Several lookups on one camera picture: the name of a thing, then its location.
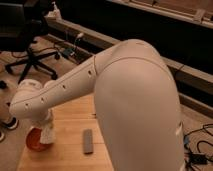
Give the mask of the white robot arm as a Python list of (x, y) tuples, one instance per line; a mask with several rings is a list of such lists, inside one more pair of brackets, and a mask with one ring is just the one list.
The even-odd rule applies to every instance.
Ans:
[(90, 93), (115, 171), (185, 171), (176, 84), (146, 41), (121, 41), (46, 84), (21, 81), (9, 111), (45, 123), (49, 109)]

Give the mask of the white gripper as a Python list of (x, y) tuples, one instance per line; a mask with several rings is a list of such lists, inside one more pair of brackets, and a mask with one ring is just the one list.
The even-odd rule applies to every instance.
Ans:
[(33, 121), (33, 125), (39, 128), (43, 134), (51, 134), (54, 130), (52, 110), (49, 109), (37, 116)]

